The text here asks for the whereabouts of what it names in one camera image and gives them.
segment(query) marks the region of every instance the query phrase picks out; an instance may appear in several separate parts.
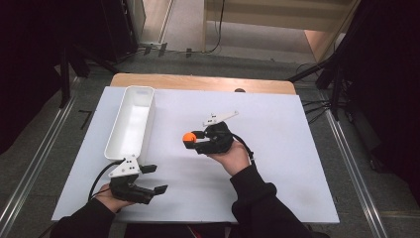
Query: white table surface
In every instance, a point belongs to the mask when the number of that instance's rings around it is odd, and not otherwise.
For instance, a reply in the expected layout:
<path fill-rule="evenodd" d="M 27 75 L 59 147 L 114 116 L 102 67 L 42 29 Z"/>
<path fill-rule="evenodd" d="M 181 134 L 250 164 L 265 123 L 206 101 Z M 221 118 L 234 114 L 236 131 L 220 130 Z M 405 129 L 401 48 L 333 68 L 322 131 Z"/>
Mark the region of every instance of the white table surface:
<path fill-rule="evenodd" d="M 83 206 L 95 178 L 110 164 L 104 150 L 124 90 L 105 88 L 52 220 Z M 136 184 L 168 188 L 149 205 L 124 208 L 117 221 L 236 222 L 231 205 L 237 196 L 229 175 L 212 159 L 186 150 L 182 136 L 204 130 L 202 122 L 211 113 L 238 110 L 226 123 L 255 152 L 257 168 L 276 185 L 277 197 L 302 222 L 339 222 L 299 96 L 169 89 L 157 89 L 155 96 L 147 164 L 157 165 L 157 171 L 140 175 Z M 107 174 L 95 190 L 110 181 Z"/>

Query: black cable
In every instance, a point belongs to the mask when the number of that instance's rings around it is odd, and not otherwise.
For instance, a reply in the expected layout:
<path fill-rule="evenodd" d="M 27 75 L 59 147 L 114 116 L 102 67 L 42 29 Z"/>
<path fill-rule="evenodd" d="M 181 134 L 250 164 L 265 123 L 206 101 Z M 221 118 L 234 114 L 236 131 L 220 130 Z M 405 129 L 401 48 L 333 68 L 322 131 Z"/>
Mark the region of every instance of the black cable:
<path fill-rule="evenodd" d="M 302 66 L 307 65 L 307 64 L 311 64 L 311 63 L 310 63 L 310 62 L 306 62 L 306 63 L 301 64 L 301 65 L 300 65 L 300 66 L 296 69 L 295 75 L 297 75 L 297 73 L 298 73 L 299 69 L 300 69 Z M 311 67 L 313 67 L 313 66 L 317 66 L 317 67 L 319 68 L 318 70 L 321 70 L 321 69 L 322 69 L 322 67 L 321 67 L 318 63 L 313 63 L 313 65 L 312 65 Z"/>
<path fill-rule="evenodd" d="M 102 192 L 104 192 L 104 191 L 107 191 L 107 190 L 109 190 L 109 189 L 111 189 L 111 188 L 109 188 L 109 187 L 108 187 L 108 188 L 106 188 L 105 190 L 100 190 L 100 191 L 98 191 L 98 192 L 95 192 L 95 193 L 93 193 L 93 194 L 92 194 L 92 197 L 93 197 L 93 196 L 95 196 L 95 195 L 97 195 L 97 194 L 99 194 L 99 193 L 102 193 Z"/>
<path fill-rule="evenodd" d="M 98 175 L 98 177 L 96 177 L 96 180 L 95 180 L 95 182 L 93 183 L 93 185 L 92 185 L 92 188 L 90 188 L 90 192 L 89 192 L 89 197 L 87 198 L 87 201 L 89 201 L 90 199 L 92 199 L 92 197 L 93 197 L 93 189 L 95 189 L 95 186 L 96 186 L 96 184 L 98 183 L 98 181 L 99 181 L 99 179 L 101 179 L 101 177 L 102 177 L 102 175 L 106 172 L 106 171 L 108 171 L 108 169 L 109 168 L 111 168 L 111 167 L 113 167 L 113 166 L 118 166 L 118 165 L 121 165 L 121 164 L 123 164 L 123 162 L 125 162 L 126 161 L 126 159 L 124 158 L 124 160 L 122 160 L 122 161 L 118 161 L 118 162 L 113 162 L 113 163 L 111 163 L 111 164 L 109 164 L 108 166 L 106 166 L 102 171 L 101 171 L 101 173 L 99 173 L 99 175 Z"/>
<path fill-rule="evenodd" d="M 219 39 L 217 41 L 216 47 L 213 48 L 211 51 L 207 51 L 204 54 L 211 54 L 213 53 L 220 45 L 220 41 L 222 40 L 222 22 L 223 22 L 223 13 L 225 11 L 225 0 L 222 2 L 222 11 L 220 13 L 220 21 L 219 21 Z"/>
<path fill-rule="evenodd" d="M 297 72 L 299 71 L 299 69 L 302 67 L 302 66 L 304 66 L 304 65 L 307 65 L 307 64 L 309 64 L 309 62 L 306 62 L 306 63 L 303 63 L 303 64 L 301 64 L 297 69 L 296 69 L 296 72 L 295 72 L 295 74 L 294 75 L 297 75 Z"/>
<path fill-rule="evenodd" d="M 216 1 L 213 1 L 213 9 L 216 9 Z M 217 21 L 216 20 L 214 20 L 213 21 L 214 22 L 214 30 L 216 31 L 216 35 L 219 37 L 221 37 L 221 33 L 222 32 L 220 32 L 218 29 L 217 29 Z"/>
<path fill-rule="evenodd" d="M 309 113 L 312 113 L 314 111 L 317 111 L 319 109 L 326 108 L 326 107 L 329 108 L 330 107 L 330 104 L 327 104 L 327 105 L 323 104 L 322 106 L 319 106 L 319 107 L 315 107 L 315 108 L 311 108 L 309 110 L 306 110 L 305 111 L 305 115 L 308 115 Z"/>
<path fill-rule="evenodd" d="M 302 106 L 308 106 L 308 105 L 310 105 L 310 104 L 314 104 L 314 103 L 318 103 L 318 102 L 330 102 L 330 100 L 318 100 L 318 101 L 304 101 L 304 100 L 302 100 L 302 102 L 306 102 L 305 104 L 302 104 Z"/>
<path fill-rule="evenodd" d="M 300 100 L 301 102 L 329 102 L 330 100 L 315 100 L 315 101 L 311 101 L 311 100 Z"/>
<path fill-rule="evenodd" d="M 247 150 L 248 157 L 250 157 L 251 164 L 253 164 L 253 166 L 256 167 L 256 163 L 254 161 L 254 152 L 251 151 L 251 149 L 247 146 L 247 143 L 245 143 L 245 141 L 241 137 L 231 132 L 224 132 L 224 131 L 214 131 L 214 132 L 211 132 L 210 134 L 211 135 L 217 135 L 217 134 L 230 135 L 234 137 L 235 139 L 237 139 L 237 141 L 239 141 L 242 145 L 244 145 L 245 150 Z"/>
<path fill-rule="evenodd" d="M 330 108 L 325 108 L 321 113 L 319 113 L 318 115 L 316 115 L 314 118 L 312 118 L 310 121 L 308 121 L 308 124 L 312 124 L 314 123 L 316 120 L 318 120 L 318 118 L 320 118 L 327 110 L 329 110 Z"/>

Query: white tray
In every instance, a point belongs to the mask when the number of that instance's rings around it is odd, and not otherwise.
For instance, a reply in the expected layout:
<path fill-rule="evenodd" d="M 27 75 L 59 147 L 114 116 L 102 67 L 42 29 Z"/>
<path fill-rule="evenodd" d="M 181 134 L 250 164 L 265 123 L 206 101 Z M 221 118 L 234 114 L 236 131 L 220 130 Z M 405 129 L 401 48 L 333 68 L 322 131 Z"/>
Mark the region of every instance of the white tray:
<path fill-rule="evenodd" d="M 146 86 L 129 86 L 112 128 L 105 157 L 121 161 L 145 162 L 155 117 L 155 90 Z"/>

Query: hand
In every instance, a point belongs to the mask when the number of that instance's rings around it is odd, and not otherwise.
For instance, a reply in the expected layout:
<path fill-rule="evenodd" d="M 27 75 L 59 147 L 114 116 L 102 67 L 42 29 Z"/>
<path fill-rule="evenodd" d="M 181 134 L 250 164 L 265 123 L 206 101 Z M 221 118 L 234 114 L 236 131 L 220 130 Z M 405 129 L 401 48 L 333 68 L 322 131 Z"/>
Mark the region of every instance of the hand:
<path fill-rule="evenodd" d="M 244 145 L 237 141 L 232 143 L 231 149 L 227 153 L 207 156 L 222 164 L 223 168 L 231 176 L 234 176 L 237 172 L 251 164 Z"/>
<path fill-rule="evenodd" d="M 121 208 L 133 205 L 135 202 L 131 201 L 124 201 L 115 198 L 112 195 L 112 192 L 109 187 L 109 183 L 102 185 L 101 189 L 99 190 L 100 193 L 97 193 L 95 198 L 102 202 L 108 209 L 112 212 L 117 213 Z"/>

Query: black sleeve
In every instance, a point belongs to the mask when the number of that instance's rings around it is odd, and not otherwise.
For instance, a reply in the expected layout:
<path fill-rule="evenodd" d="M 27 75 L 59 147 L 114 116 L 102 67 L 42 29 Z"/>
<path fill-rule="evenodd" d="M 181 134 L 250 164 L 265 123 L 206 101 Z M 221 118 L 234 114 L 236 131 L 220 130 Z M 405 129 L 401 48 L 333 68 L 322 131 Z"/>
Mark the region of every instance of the black sleeve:
<path fill-rule="evenodd" d="M 63 217 L 52 229 L 51 238 L 108 238 L 114 212 L 96 198 L 74 212 Z"/>
<path fill-rule="evenodd" d="M 256 167 L 249 166 L 231 178 L 238 194 L 232 205 L 243 237 L 312 237 L 309 230 L 275 196 L 276 188 L 265 183 Z"/>

